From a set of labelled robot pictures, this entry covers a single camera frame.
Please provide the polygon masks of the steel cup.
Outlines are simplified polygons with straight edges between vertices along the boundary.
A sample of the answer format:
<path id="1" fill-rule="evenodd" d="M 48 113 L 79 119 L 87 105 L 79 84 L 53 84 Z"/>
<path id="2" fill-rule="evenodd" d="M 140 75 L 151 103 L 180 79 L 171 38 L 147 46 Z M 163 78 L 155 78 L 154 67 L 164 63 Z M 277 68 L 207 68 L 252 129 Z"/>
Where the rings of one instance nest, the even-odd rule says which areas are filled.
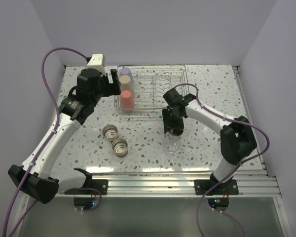
<path id="1" fill-rule="evenodd" d="M 111 147 L 117 157 L 123 158 L 128 154 L 128 143 L 122 138 L 115 139 Z"/>
<path id="2" fill-rule="evenodd" d="M 112 124 L 108 124 L 103 128 L 102 135 L 110 142 L 119 138 L 117 127 Z"/>
<path id="3" fill-rule="evenodd" d="M 170 129 L 168 131 L 168 133 L 173 135 L 173 136 L 181 136 L 183 131 L 184 131 L 183 129 Z"/>

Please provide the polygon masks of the beige plastic cup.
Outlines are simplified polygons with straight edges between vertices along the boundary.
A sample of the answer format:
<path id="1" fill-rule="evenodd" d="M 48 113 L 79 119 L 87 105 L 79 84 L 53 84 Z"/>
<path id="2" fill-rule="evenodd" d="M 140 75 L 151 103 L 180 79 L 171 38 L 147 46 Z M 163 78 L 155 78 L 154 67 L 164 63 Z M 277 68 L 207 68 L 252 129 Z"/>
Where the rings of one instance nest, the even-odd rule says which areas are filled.
<path id="1" fill-rule="evenodd" d="M 121 92 L 127 90 L 127 91 L 130 91 L 132 94 L 134 94 L 133 82 L 128 75 L 120 76 L 119 83 L 120 83 Z"/>

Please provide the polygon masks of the purple plastic cup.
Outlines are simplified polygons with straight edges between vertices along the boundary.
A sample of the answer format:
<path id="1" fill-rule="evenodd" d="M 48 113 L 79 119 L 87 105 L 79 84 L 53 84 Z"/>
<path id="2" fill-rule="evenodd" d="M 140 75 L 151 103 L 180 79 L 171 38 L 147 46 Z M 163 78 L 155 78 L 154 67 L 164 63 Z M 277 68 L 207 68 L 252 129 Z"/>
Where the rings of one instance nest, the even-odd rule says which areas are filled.
<path id="1" fill-rule="evenodd" d="M 122 67 L 119 71 L 120 76 L 129 76 L 132 77 L 131 70 L 128 67 Z"/>

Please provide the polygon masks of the red plastic cup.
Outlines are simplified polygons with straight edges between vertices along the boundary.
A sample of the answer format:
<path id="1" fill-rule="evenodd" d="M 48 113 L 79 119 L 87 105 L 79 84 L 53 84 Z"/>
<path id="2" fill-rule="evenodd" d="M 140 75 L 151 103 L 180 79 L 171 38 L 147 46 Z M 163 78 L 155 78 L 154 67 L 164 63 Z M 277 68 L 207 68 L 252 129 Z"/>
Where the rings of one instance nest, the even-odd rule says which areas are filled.
<path id="1" fill-rule="evenodd" d="M 134 97 L 131 91 L 124 90 L 120 94 L 120 105 L 125 111 L 132 111 L 135 108 Z"/>

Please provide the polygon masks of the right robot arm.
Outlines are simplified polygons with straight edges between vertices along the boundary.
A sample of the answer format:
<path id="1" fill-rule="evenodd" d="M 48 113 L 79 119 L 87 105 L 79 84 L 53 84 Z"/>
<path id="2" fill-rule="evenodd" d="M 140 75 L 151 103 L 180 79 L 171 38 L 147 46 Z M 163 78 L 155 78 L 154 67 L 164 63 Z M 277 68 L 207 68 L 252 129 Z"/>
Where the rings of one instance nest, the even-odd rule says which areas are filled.
<path id="1" fill-rule="evenodd" d="M 236 166 L 253 150 L 257 142 L 249 122 L 244 116 L 233 118 L 215 109 L 209 109 L 193 94 L 180 95 L 176 89 L 168 90 L 163 98 L 167 108 L 162 110 L 164 133 L 180 136 L 184 131 L 184 119 L 190 118 L 200 122 L 220 136 L 222 159 L 211 174 L 212 192 L 221 194 L 227 189 L 230 174 Z"/>

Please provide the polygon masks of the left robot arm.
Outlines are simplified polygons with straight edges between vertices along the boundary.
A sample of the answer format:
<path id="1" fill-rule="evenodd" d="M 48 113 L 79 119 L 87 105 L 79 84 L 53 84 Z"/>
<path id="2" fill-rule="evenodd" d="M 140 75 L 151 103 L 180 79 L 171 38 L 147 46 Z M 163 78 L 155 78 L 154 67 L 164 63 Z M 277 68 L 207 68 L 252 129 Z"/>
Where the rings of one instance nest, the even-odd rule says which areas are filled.
<path id="1" fill-rule="evenodd" d="M 77 189 L 82 194 L 92 190 L 91 174 L 75 168 L 61 178 L 51 177 L 51 171 L 61 151 L 81 128 L 102 97 L 120 94 L 117 70 L 111 70 L 112 82 L 96 69 L 83 69 L 58 109 L 56 118 L 39 143 L 20 166 L 12 165 L 8 175 L 16 187 L 46 204 L 57 193 Z"/>

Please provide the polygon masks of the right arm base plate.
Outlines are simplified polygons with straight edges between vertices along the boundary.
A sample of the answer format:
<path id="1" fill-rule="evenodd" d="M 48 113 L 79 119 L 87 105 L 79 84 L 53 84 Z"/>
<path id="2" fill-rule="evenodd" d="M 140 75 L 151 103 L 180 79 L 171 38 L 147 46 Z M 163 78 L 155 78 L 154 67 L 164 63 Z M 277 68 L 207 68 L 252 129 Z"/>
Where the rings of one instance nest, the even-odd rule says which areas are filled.
<path id="1" fill-rule="evenodd" d="M 237 181 L 234 179 L 219 184 L 217 187 L 208 192 L 213 186 L 214 182 L 212 180 L 194 180 L 194 189 L 196 195 L 204 195 L 205 193 L 207 193 L 209 196 L 239 194 Z"/>

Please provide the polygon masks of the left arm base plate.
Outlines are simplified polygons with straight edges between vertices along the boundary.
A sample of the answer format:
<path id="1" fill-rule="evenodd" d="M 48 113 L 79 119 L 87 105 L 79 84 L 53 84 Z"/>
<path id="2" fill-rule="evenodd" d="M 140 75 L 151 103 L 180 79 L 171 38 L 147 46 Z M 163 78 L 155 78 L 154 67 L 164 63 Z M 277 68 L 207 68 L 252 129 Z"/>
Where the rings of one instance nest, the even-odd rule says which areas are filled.
<path id="1" fill-rule="evenodd" d="M 106 179 L 91 179 L 87 180 L 82 188 L 73 188 L 64 191 L 66 195 L 95 195 L 98 194 L 97 190 L 101 195 L 106 195 L 109 187 L 109 181 Z"/>

